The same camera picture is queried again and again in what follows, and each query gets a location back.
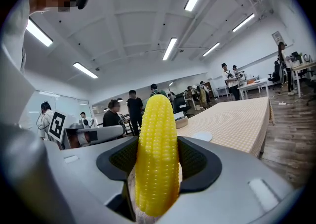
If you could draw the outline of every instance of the wooden floor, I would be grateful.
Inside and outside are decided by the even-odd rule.
[[[276,125],[269,124],[265,151],[259,159],[280,176],[300,187],[307,182],[312,168],[316,164],[316,101],[310,99],[312,89],[302,83],[303,96],[288,96],[287,85],[282,89],[269,89],[270,100],[276,119]],[[266,91],[251,90],[249,98],[266,96]],[[221,97],[212,104],[234,100],[233,97]]]

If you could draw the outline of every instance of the checkered tablecloth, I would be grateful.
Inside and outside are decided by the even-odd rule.
[[[268,97],[223,102],[189,118],[178,136],[193,137],[198,132],[213,134],[212,143],[231,147],[254,156],[259,154],[269,121],[274,116]]]

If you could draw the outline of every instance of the man in black shirt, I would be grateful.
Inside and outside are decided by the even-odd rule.
[[[136,91],[130,90],[129,91],[129,99],[127,101],[127,108],[128,108],[128,113],[130,117],[130,121],[132,123],[132,127],[134,130],[134,133],[136,136],[139,135],[138,131],[138,125],[139,127],[142,127],[142,108],[143,108],[143,102],[139,97],[136,97]]]
[[[103,127],[110,126],[123,126],[118,112],[120,110],[120,104],[117,100],[113,99],[108,105],[109,110],[103,116]]]

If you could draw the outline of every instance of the white ceiling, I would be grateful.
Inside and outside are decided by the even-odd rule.
[[[117,65],[161,63],[171,37],[177,37],[178,42],[164,63],[203,64],[206,50],[217,42],[221,43],[220,49],[237,35],[232,28],[255,11],[249,0],[199,0],[192,12],[184,10],[186,2],[89,0],[83,10],[33,14],[32,19],[54,42],[45,47],[26,32],[26,69],[40,71],[43,63],[52,63],[56,65],[55,77],[91,87],[114,77],[107,72],[113,72]],[[74,68],[77,61],[99,78],[90,79]]]

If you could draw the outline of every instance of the yellow corn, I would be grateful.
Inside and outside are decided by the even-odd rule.
[[[136,161],[136,204],[149,216],[163,215],[177,200],[179,155],[172,106],[164,95],[146,105]]]

